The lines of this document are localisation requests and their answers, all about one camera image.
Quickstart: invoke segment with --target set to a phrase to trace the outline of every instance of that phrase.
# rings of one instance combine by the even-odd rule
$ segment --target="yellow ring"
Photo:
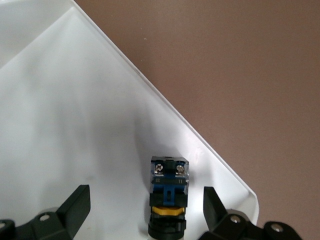
[[[178,216],[185,212],[184,207],[165,207],[165,206],[153,206],[152,212],[161,216]]]

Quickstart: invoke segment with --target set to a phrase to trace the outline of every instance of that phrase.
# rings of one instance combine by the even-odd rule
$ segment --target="black plastic part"
[[[150,193],[150,207],[162,206],[164,204],[163,193]],[[188,206],[188,195],[176,193],[174,197],[174,206],[186,208]]]
[[[151,214],[148,233],[157,240],[178,240],[184,236],[186,220],[184,214],[179,216],[160,216]]]
[[[203,190],[203,214],[210,232],[228,214],[216,190],[211,186],[205,186]]]
[[[63,227],[72,238],[84,223],[90,208],[89,185],[80,185],[56,211]]]
[[[213,187],[204,187],[203,213],[209,231],[199,240],[302,240],[285,223],[271,221],[261,229],[242,212],[228,213]]]
[[[15,227],[0,220],[0,240],[72,240],[90,211],[90,188],[80,185],[56,212],[44,212]]]
[[[188,161],[183,157],[173,157],[173,156],[153,156],[151,158],[152,163],[156,162],[168,162],[172,163],[172,167],[174,167],[175,163],[187,163]]]

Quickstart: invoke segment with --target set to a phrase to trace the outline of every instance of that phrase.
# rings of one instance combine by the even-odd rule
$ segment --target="brown wall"
[[[320,1],[76,0],[256,192],[320,239]]]

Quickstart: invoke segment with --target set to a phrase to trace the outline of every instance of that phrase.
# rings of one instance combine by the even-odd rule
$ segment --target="black clamp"
[[[48,211],[16,227],[0,219],[0,240],[72,240],[90,212],[89,185],[80,185],[56,212]]]
[[[209,231],[199,240],[302,240],[283,222],[269,221],[259,228],[243,212],[226,210],[213,187],[204,187],[203,213]]]

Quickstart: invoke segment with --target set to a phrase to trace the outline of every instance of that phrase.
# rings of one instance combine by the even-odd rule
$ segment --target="metal screw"
[[[47,220],[47,219],[49,219],[50,218],[50,215],[49,214],[44,214],[44,215],[42,215],[40,218],[39,218],[39,220],[40,221],[45,221],[45,220]]]
[[[231,220],[232,222],[234,222],[235,224],[241,222],[240,217],[238,217],[238,216],[236,216],[236,215],[232,215],[232,216],[230,217],[230,220]]]
[[[284,230],[284,228],[281,225],[277,224],[277,223],[271,224],[271,228],[273,230],[275,230],[276,232],[278,232],[278,233],[281,233]]]
[[[176,166],[176,173],[179,175],[183,175],[185,173],[185,168],[182,165]]]
[[[159,163],[159,164],[155,165],[155,167],[154,167],[154,173],[155,173],[155,174],[159,174],[159,173],[162,171],[162,169],[164,169],[164,166],[162,166],[162,165]]]

